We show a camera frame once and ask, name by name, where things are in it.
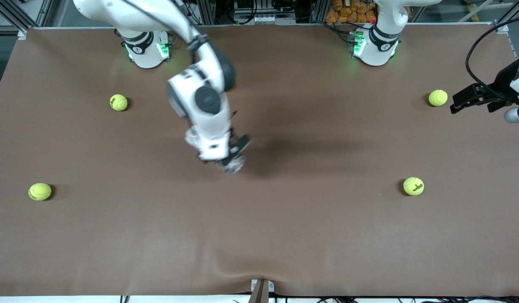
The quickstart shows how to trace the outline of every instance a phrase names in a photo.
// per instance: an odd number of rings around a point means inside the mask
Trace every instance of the tennis ball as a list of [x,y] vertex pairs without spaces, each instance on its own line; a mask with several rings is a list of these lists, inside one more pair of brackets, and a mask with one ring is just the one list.
[[403,190],[411,196],[418,196],[424,191],[424,182],[417,177],[407,178],[403,182]]
[[428,101],[433,106],[441,106],[448,100],[448,94],[444,90],[434,90],[429,94]]
[[110,106],[112,109],[115,109],[116,111],[123,111],[127,108],[128,102],[127,98],[125,98],[123,95],[116,94],[113,95],[112,98],[110,98]]
[[52,189],[46,183],[35,183],[27,191],[28,196],[35,201],[46,200],[51,193]]

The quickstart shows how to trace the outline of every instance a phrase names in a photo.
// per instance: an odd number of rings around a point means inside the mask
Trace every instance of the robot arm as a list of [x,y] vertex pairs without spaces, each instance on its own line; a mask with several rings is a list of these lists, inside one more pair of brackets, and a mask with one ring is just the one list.
[[74,4],[89,19],[114,25],[140,67],[155,67],[163,61],[164,52],[159,51],[163,31],[171,29],[186,42],[200,60],[168,80],[170,103],[180,117],[189,120],[185,140],[198,150],[198,157],[236,173],[244,164],[241,152],[250,137],[231,142],[234,134],[225,92],[234,86],[235,70],[189,21],[182,0],[74,0]]
[[508,123],[519,123],[519,59],[500,71],[488,87],[491,90],[476,83],[467,86],[452,96],[454,104],[450,105],[450,112],[455,114],[466,107],[487,104],[488,111],[492,113],[517,104],[517,108],[504,113],[504,119]]
[[373,0],[379,7],[375,24],[358,29],[362,33],[360,46],[354,56],[364,63],[380,66],[394,56],[398,37],[409,19],[404,6],[428,6],[442,0]]

